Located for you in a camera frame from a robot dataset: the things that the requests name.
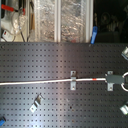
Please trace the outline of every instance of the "white cable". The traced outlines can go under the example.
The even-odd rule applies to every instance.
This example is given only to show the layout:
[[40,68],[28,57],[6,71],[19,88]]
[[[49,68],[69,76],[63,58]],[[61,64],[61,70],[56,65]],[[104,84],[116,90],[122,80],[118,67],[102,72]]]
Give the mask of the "white cable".
[[[124,77],[127,76],[127,75],[128,75],[128,72],[126,72],[122,77],[124,78]],[[126,88],[124,87],[124,83],[121,84],[121,87],[122,87],[122,89],[123,89],[124,91],[128,92],[128,89],[126,89]]]
[[[76,81],[105,81],[105,78],[85,78],[85,79],[76,79]],[[24,85],[24,84],[45,84],[45,83],[56,83],[56,82],[70,82],[72,79],[63,79],[63,80],[47,80],[47,81],[31,81],[31,82],[5,82],[0,83],[0,86],[3,85]]]
[[121,84],[121,87],[123,88],[124,91],[128,92],[128,89],[126,89],[126,88],[124,87],[124,84]]

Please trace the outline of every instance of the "bracket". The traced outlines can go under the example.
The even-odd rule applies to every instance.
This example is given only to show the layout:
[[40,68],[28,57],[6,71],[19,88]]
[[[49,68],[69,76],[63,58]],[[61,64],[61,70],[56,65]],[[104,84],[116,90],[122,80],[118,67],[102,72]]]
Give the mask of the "bracket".
[[122,84],[125,82],[125,78],[121,75],[113,75],[113,71],[108,71],[106,74],[106,81],[108,83],[107,90],[113,91],[114,84]]
[[[113,75],[113,71],[108,71],[107,74],[108,75]],[[108,91],[113,91],[113,85],[114,85],[114,83],[108,83],[107,90]]]
[[36,109],[41,105],[43,98],[41,95],[38,95],[38,97],[35,99],[34,104],[31,106],[30,111],[34,113]]
[[71,85],[70,90],[75,91],[76,90],[76,71],[71,71]]

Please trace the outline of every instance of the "wire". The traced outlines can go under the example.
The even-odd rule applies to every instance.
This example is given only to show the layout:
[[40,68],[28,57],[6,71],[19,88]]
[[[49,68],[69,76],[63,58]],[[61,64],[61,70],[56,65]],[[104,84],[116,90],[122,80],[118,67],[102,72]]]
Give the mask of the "wire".
[[126,89],[126,88],[124,87],[124,84],[121,84],[121,87],[122,87],[122,89],[123,89],[124,91],[128,92],[128,89]]
[[[85,79],[76,79],[77,81],[105,81],[105,78],[85,78]],[[6,82],[0,83],[2,85],[24,85],[24,84],[45,84],[45,83],[56,83],[56,82],[70,82],[72,79],[63,79],[63,80],[47,80],[47,81],[31,81],[31,82]]]
[[[124,77],[126,77],[127,75],[128,75],[128,72],[126,72],[122,77],[124,78]],[[128,89],[126,89],[126,88],[124,87],[124,83],[121,84],[121,87],[122,87],[122,89],[123,89],[124,91],[128,92]]]

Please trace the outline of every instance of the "black surface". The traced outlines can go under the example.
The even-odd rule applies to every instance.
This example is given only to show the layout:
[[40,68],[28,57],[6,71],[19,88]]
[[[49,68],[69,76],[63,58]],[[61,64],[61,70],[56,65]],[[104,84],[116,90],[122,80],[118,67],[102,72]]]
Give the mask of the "black surface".
[[[128,62],[121,56],[126,44],[1,43],[0,81],[34,81],[105,77],[107,71],[123,75]],[[32,114],[29,110],[37,95],[43,104]],[[128,92],[120,85],[107,91],[105,82],[70,82],[0,87],[0,116],[3,128],[127,128],[128,116],[120,107]]]

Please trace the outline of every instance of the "metal post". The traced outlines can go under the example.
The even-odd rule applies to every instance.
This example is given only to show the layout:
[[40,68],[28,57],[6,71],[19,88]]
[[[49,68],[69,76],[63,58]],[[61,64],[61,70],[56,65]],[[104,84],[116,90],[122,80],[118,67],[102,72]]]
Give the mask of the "metal post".
[[58,42],[58,0],[55,0],[54,42]]
[[0,36],[1,36],[1,8],[0,8]]
[[61,0],[58,0],[58,42],[61,42]]
[[26,34],[27,34],[27,36],[26,36],[26,41],[27,41],[27,38],[28,38],[28,36],[29,36],[29,30],[30,30],[30,26],[29,26],[29,20],[30,20],[30,14],[29,14],[29,12],[30,12],[30,0],[26,0],[26,16],[28,17],[28,19],[27,19],[27,32],[26,32]]
[[93,30],[93,6],[94,1],[90,0],[90,38],[92,37],[92,30]]

